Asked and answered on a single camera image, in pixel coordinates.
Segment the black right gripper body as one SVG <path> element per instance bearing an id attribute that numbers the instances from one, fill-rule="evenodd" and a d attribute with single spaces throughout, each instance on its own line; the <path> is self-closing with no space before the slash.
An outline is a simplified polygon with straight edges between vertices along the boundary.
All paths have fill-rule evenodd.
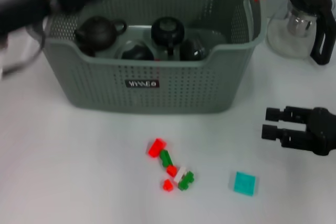
<path id="1" fill-rule="evenodd" d="M 313 135 L 313 153 L 327 156 L 335 149 L 335 115 L 328 109 L 314 108 L 308 117 L 307 130 Z"/>

